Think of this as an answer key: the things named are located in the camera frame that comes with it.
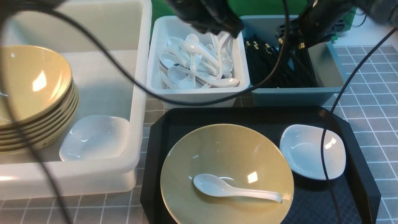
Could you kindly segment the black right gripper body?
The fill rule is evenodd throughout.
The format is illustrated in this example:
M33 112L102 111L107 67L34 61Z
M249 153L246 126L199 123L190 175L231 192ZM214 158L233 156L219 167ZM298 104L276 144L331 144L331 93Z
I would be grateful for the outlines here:
M344 28L339 22L354 6L352 0L309 0L298 17L277 28L280 44L310 48L329 42L336 32Z

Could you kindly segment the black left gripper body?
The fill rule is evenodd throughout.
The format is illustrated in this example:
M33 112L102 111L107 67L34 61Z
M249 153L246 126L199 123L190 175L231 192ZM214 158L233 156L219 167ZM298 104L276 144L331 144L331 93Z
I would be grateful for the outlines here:
M227 0L167 0L174 14L201 34L226 32L237 38L244 24Z

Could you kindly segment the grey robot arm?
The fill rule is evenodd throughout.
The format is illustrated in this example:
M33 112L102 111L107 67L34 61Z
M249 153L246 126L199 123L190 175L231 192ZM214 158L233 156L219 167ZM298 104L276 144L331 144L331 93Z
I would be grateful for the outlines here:
M167 0L175 15L202 34L224 31L233 38L244 29L243 21L227 0ZM362 10L374 22L397 28L396 0L311 0L293 21L287 2L282 1L285 23L277 28L276 37L287 46L304 44L312 47L333 36L334 25L353 7Z

